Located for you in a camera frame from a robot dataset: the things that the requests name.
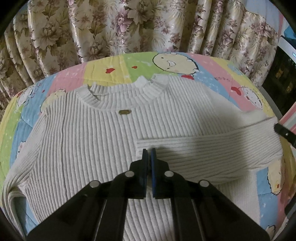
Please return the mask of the dark cabinet at right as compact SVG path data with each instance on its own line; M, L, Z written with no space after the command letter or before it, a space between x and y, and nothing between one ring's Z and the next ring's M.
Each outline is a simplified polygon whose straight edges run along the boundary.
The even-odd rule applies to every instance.
M274 61L262 85L281 115L295 103L295 40L281 36Z

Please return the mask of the colourful cartoon striped quilt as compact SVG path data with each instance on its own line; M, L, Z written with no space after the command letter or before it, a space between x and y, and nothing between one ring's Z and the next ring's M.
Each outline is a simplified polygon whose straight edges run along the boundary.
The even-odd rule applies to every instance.
M90 61L21 87L8 104L1 121L1 178L4 179L28 138L42 109L61 94L83 84L113 86L135 82L139 76L178 75L199 81L242 111L260 109L274 116L269 97L259 90L231 61L189 53L143 52ZM287 225L288 189L295 174L295 151L283 142L284 156L257 172L256 203L260 225L274 240Z

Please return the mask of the blue and floral curtain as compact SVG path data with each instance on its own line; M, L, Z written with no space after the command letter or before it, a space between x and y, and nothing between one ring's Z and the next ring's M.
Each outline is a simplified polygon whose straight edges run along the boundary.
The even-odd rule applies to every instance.
M1 110L47 76L134 52L231 60L261 86L282 29L269 1L25 1L1 33Z

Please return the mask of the cream ribbed knit sweater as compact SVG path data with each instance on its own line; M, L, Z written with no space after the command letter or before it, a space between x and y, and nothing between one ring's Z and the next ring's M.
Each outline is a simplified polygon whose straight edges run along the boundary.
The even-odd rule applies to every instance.
M23 196L41 222L90 181L114 179L155 148L171 170L208 180L259 222L255 178L282 157L277 121L179 76L81 86L38 117L4 181L4 214L21 230L15 198Z

